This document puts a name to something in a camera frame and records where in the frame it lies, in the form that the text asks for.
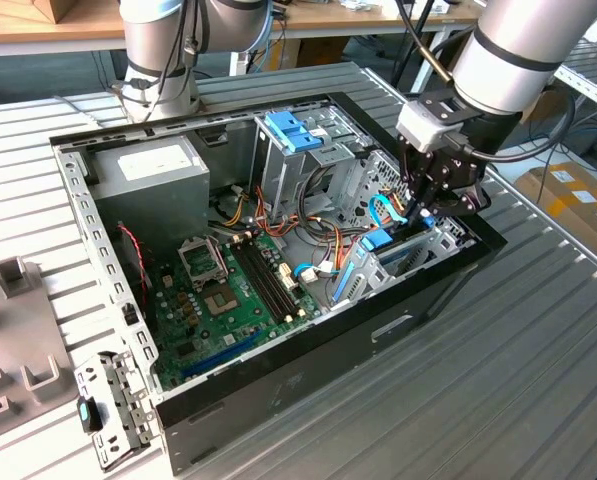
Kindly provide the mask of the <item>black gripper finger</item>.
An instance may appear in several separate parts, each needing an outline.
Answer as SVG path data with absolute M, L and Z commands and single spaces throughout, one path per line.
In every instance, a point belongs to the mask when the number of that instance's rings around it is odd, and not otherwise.
M 420 216 L 440 219 L 475 215 L 490 206 L 490 196 L 477 181 L 460 192 L 429 187 L 418 199 L 417 209 Z
M 418 215 L 418 190 L 421 175 L 425 172 L 424 155 L 419 152 L 403 135 L 397 137 L 399 145 L 399 171 L 401 179 L 407 184 L 409 198 L 404 217 L 413 222 Z

